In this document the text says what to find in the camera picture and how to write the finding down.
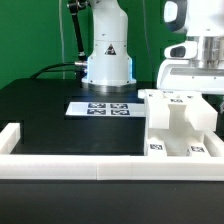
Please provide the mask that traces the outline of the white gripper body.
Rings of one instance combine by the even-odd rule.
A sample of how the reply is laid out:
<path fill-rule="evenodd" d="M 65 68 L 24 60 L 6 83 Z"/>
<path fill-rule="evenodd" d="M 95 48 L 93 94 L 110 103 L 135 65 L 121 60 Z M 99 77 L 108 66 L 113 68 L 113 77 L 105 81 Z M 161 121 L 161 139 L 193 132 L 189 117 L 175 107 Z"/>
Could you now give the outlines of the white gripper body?
<path fill-rule="evenodd" d="M 187 40 L 167 47 L 157 88 L 224 94 L 224 40 Z"/>

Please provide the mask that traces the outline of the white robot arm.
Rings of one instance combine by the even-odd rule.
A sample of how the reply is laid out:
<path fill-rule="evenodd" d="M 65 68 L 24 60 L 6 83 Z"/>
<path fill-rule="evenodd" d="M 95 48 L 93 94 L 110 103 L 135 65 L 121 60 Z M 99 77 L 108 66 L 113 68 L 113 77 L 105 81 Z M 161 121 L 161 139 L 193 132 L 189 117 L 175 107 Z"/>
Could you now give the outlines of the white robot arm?
<path fill-rule="evenodd" d="M 89 0 L 93 11 L 93 52 L 82 82 L 100 91 L 136 83 L 127 54 L 128 18 L 117 0 Z M 186 35 L 164 51 L 156 87 L 161 90 L 224 94 L 224 0 L 167 0 L 164 22 Z"/>

